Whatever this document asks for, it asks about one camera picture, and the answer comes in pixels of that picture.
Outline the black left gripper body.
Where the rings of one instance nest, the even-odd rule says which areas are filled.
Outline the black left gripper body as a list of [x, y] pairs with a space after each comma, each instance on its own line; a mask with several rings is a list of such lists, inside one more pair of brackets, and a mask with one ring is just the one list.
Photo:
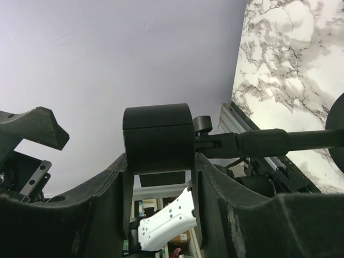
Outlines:
[[45, 202], [51, 162], [13, 151], [1, 163], [1, 193], [21, 202]]

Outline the black clip microphone stand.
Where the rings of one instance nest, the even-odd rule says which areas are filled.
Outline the black clip microphone stand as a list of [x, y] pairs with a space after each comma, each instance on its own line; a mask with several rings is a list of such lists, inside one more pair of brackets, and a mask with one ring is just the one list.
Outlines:
[[343, 169], [343, 97], [330, 109], [325, 129], [282, 129], [211, 134], [208, 116], [193, 118], [187, 104], [129, 107], [123, 115], [127, 164], [133, 175], [175, 173], [193, 168], [195, 154], [210, 159], [265, 158], [328, 149]]

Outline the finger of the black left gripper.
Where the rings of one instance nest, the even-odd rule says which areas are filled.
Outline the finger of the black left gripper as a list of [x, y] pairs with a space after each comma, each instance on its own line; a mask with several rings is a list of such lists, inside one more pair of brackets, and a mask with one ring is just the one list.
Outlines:
[[53, 111], [45, 107], [19, 114], [1, 111], [1, 164], [24, 139], [61, 151], [69, 134], [58, 124]]

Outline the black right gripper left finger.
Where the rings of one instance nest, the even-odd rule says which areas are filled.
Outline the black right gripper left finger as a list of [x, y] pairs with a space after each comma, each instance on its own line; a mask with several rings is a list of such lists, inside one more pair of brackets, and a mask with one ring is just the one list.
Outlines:
[[122, 257], [133, 176], [121, 155], [103, 172], [47, 202], [1, 193], [1, 257]]

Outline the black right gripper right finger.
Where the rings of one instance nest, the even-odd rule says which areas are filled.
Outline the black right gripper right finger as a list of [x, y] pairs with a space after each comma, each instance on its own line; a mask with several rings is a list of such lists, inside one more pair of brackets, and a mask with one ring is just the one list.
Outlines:
[[191, 171], [196, 236], [206, 257], [343, 257], [343, 195], [268, 198], [204, 155]]

